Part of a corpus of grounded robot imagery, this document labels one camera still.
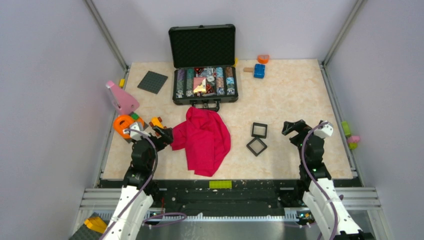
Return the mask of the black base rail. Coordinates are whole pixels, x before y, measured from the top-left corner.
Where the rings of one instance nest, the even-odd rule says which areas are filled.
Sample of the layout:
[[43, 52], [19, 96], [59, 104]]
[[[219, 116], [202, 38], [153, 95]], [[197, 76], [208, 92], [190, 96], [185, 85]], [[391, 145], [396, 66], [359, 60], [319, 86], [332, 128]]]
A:
[[285, 208], [303, 207], [295, 196], [296, 180], [232, 180], [231, 188], [212, 189], [208, 180], [152, 181], [153, 207], [187, 216], [283, 216]]

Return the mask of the green small brick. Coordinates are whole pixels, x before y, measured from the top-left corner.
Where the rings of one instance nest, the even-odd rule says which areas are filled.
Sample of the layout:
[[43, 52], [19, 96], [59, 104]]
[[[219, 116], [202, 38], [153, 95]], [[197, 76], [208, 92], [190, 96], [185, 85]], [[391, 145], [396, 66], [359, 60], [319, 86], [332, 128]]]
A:
[[138, 114], [136, 114], [135, 112], [132, 112], [131, 114], [130, 114], [130, 116], [135, 120], [135, 121], [137, 121], [140, 117], [139, 117], [139, 115]]

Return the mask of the yellow toy car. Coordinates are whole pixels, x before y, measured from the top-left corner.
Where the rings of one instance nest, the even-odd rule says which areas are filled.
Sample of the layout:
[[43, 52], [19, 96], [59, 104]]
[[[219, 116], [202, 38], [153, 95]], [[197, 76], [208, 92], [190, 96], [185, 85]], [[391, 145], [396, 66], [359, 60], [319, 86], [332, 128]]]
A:
[[149, 122], [150, 127], [159, 127], [161, 129], [166, 129], [167, 127], [165, 125], [163, 125], [163, 120], [162, 118], [159, 117], [152, 117], [150, 122]]

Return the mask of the black square frame upper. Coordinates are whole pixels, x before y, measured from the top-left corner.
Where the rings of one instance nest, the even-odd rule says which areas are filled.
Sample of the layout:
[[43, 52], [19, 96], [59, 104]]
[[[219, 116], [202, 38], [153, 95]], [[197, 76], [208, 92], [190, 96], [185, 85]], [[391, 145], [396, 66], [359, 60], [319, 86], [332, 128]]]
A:
[[268, 125], [264, 123], [253, 122], [251, 136], [254, 138], [266, 139], [268, 135]]

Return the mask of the pink plastic stand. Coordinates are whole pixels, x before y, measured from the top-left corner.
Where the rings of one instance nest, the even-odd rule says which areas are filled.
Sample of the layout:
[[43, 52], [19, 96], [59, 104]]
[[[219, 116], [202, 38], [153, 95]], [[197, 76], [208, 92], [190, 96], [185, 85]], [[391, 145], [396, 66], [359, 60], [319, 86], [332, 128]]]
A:
[[106, 83], [107, 94], [119, 115], [129, 115], [140, 107], [140, 103], [128, 92], [112, 81]]

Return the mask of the magenta red garment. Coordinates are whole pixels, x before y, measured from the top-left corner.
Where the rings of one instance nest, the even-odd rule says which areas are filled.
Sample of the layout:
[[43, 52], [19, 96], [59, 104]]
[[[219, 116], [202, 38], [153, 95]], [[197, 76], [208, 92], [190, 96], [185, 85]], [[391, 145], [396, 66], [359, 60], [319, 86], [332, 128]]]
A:
[[215, 111], [190, 107], [172, 135], [172, 150], [185, 149], [187, 169], [195, 175], [212, 177], [231, 150], [230, 132]]

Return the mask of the orange tape dispenser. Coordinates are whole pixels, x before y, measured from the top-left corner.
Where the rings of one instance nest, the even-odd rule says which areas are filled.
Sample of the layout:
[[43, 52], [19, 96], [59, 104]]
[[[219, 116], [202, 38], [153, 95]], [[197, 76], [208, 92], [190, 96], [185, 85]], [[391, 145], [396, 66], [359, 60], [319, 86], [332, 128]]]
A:
[[270, 60], [270, 56], [268, 54], [262, 54], [262, 55], [257, 56], [257, 61], [260, 64], [263, 64], [263, 65], [267, 64], [269, 62], [269, 60]]

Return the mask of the black poker chip case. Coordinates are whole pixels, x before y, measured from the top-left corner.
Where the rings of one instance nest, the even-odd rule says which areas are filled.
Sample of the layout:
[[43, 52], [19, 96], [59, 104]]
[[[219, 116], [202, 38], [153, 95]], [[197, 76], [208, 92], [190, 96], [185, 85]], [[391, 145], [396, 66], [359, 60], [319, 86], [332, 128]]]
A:
[[168, 36], [175, 68], [174, 104], [217, 112], [222, 103], [238, 100], [233, 24], [174, 26]]

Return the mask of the black square frame lower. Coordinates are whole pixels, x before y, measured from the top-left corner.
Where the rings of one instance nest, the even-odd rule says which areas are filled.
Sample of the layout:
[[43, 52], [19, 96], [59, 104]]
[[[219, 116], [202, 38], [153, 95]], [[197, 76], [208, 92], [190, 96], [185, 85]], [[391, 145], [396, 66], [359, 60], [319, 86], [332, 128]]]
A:
[[258, 157], [261, 153], [263, 153], [268, 148], [268, 146], [259, 137], [254, 137], [246, 145], [246, 147], [255, 157]]

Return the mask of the dark grey lego baseplate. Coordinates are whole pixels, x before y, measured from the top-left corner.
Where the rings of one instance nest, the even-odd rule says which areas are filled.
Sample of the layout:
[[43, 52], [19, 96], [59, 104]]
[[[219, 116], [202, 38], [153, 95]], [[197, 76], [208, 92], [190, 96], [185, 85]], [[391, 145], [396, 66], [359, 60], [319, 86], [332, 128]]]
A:
[[166, 75], [149, 70], [139, 82], [137, 88], [157, 95], [167, 79]]

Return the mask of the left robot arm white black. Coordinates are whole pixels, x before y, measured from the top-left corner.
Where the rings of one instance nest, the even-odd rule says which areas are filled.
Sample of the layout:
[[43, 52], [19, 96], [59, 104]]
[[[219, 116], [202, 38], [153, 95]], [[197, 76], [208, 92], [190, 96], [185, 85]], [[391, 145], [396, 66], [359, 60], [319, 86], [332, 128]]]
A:
[[173, 129], [153, 126], [154, 136], [133, 123], [122, 132], [132, 140], [131, 162], [128, 167], [114, 213], [100, 237], [101, 240], [134, 240], [150, 207], [160, 202], [159, 191], [151, 188], [159, 163], [158, 152], [173, 141]]

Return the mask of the black square frame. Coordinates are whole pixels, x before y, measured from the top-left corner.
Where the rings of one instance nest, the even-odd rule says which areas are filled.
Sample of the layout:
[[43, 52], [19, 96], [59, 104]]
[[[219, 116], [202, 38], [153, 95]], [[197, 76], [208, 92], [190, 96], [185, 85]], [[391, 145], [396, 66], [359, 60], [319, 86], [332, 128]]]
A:
[[268, 125], [264, 123], [253, 122], [251, 136], [254, 138], [266, 139], [268, 135]]
[[246, 147], [255, 157], [258, 157], [261, 153], [263, 153], [268, 148], [268, 146], [259, 137], [254, 137], [246, 145]]

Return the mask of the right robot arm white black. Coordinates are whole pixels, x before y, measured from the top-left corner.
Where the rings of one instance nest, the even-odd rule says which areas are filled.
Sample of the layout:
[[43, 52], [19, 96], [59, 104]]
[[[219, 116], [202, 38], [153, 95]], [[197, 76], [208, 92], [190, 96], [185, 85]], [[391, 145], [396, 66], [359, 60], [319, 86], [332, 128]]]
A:
[[300, 158], [300, 179], [293, 200], [309, 208], [319, 227], [320, 240], [373, 240], [373, 234], [363, 231], [348, 213], [323, 162], [325, 139], [331, 137], [334, 130], [333, 125], [324, 120], [315, 127], [303, 119], [284, 122], [281, 133], [286, 136], [296, 132], [289, 141], [297, 148]]

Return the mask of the lime green lego brick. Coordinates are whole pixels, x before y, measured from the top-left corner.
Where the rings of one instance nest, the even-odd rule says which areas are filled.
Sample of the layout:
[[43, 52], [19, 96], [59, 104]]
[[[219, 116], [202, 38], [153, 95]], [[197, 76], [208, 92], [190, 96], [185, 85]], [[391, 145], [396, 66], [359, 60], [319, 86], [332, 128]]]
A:
[[209, 181], [210, 189], [231, 189], [233, 182], [231, 180], [212, 180]]

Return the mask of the yellow wedge block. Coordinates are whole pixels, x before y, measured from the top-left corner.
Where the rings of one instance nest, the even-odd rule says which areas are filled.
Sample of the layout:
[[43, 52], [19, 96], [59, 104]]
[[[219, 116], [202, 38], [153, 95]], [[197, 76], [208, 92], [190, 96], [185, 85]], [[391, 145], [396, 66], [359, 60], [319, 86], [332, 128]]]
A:
[[89, 217], [84, 221], [84, 225], [97, 233], [104, 234], [108, 225], [102, 220], [100, 216]]

